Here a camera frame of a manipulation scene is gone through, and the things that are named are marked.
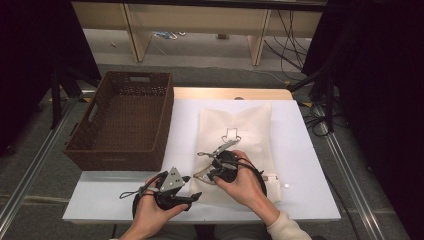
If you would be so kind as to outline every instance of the hand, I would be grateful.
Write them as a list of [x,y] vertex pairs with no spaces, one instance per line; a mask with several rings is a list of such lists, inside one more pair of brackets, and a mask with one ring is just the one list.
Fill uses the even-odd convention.
[[[246,153],[240,150],[232,152],[238,158],[248,160],[241,159],[239,162],[251,165]],[[280,211],[263,194],[261,185],[252,170],[239,165],[237,178],[233,182],[227,183],[219,177],[214,177],[214,181],[234,200],[255,212],[267,226],[270,226],[278,219]]]
[[[146,191],[146,194],[153,194],[152,191]],[[120,238],[121,240],[146,239],[157,233],[169,219],[177,216],[188,208],[187,204],[177,205],[169,210],[162,210],[156,204],[154,196],[143,196],[137,206],[133,223],[127,232]]]

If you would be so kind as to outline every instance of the wicker basket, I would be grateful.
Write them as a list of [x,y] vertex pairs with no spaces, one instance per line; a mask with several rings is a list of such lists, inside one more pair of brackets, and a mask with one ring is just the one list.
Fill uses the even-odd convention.
[[160,171],[173,103],[169,73],[108,72],[64,153],[84,171]]

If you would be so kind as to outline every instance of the white tabletop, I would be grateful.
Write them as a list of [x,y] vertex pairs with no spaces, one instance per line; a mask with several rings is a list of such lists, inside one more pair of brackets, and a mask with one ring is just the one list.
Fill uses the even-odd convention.
[[[271,151],[281,183],[282,201],[277,208],[294,220],[340,219],[321,165],[293,100],[183,100],[175,99],[168,144],[162,171],[175,166],[182,176],[193,174],[199,112],[202,108],[237,113],[245,109],[272,105]],[[83,172],[63,216],[74,223],[130,222],[133,197],[119,199],[123,192],[136,191],[158,172]],[[186,184],[178,193],[187,196]],[[171,223],[248,223],[259,218],[244,206],[212,206],[193,203],[188,212]]]

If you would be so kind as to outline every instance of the sleeve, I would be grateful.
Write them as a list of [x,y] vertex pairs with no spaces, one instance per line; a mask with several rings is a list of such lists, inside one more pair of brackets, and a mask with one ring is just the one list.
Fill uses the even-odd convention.
[[273,240],[310,240],[311,237],[299,228],[299,225],[289,218],[286,212],[281,211],[277,221],[267,227]]

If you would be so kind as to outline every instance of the metal rail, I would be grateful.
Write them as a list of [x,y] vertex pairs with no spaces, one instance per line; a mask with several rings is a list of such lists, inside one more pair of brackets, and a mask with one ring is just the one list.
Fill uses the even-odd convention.
[[[317,106],[318,115],[324,116],[324,111],[321,106]],[[322,123],[321,128],[324,132],[328,131],[326,124]],[[356,181],[355,175],[350,168],[349,162],[347,161],[343,151],[337,141],[336,135],[334,132],[330,132],[327,137],[328,145],[336,159],[336,163],[340,169],[340,172],[345,180],[347,188],[352,196],[353,202],[358,209],[358,213],[362,218],[364,226],[372,240],[384,240],[386,239],[383,235],[383,232],[380,228],[377,218],[375,217],[370,204],[365,198],[364,193],[361,190],[358,182]]]
[[41,168],[43,167],[44,162],[48,158],[57,137],[62,132],[62,128],[65,125],[65,122],[77,101],[77,98],[70,98],[68,100],[65,108],[63,109],[62,119],[59,121],[55,129],[50,130],[49,134],[43,142],[43,145],[40,147],[38,153],[32,160],[31,165],[25,172],[25,175],[19,182],[12,196],[9,198],[9,201],[6,203],[3,211],[0,214],[0,239],[3,239],[4,235],[6,234],[7,229],[12,223],[12,220],[18,212],[25,196],[31,189],[31,186],[37,178]]

